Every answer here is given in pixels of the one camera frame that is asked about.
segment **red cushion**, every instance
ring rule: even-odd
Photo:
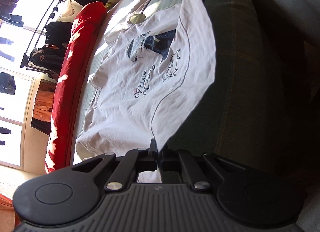
[[[76,16],[54,93],[46,172],[70,165],[74,123],[88,61],[106,17],[102,2],[86,5]]]

